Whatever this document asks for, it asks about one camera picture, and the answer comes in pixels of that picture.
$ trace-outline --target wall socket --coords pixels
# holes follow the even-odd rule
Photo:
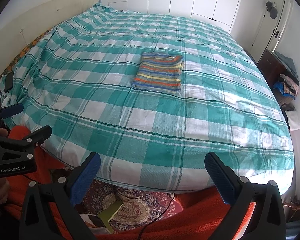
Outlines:
[[[98,4],[101,4],[101,3],[102,3],[102,0],[97,0],[97,3],[98,3]]]

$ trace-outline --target door handle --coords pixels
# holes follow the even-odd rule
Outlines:
[[[279,35],[279,33],[280,33],[279,31],[276,31],[276,32],[274,33],[274,37],[277,38],[278,35]]]

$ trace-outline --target carpet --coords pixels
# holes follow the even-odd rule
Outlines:
[[[163,213],[173,194],[127,189],[94,180],[87,191],[82,205],[90,214],[99,214],[116,200],[123,206],[110,221],[115,232],[126,231],[146,225]],[[183,209],[173,200],[169,209],[159,220],[171,217]]]

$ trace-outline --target blue gripper pad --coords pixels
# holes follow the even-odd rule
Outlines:
[[[215,153],[208,153],[205,156],[204,166],[213,183],[216,185],[223,202],[233,205],[237,200],[238,189],[240,187],[237,181],[233,181],[235,177],[238,178],[237,175],[230,167],[225,166]]]
[[[100,169],[101,158],[97,153],[90,153],[87,159],[77,168],[77,170],[81,171],[80,168],[83,168],[81,173],[77,175],[76,180],[72,183],[69,188],[70,194],[69,199],[72,206],[75,206],[82,202],[84,195],[90,187],[93,179],[95,178],[97,172]],[[74,173],[76,175],[75,169],[68,177],[69,181],[71,181],[71,175]]]
[[[5,119],[23,111],[23,104],[18,103],[1,109],[0,118]]]

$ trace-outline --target green plaid bedsheet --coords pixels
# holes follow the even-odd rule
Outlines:
[[[184,57],[181,95],[135,90],[142,52]],[[96,178],[150,191],[213,185],[204,168],[214,151],[250,181],[290,186],[290,134],[254,63],[221,28],[184,17],[120,12],[95,5],[55,26],[14,67],[2,105],[6,120],[53,134],[42,147],[69,166],[94,151]]]

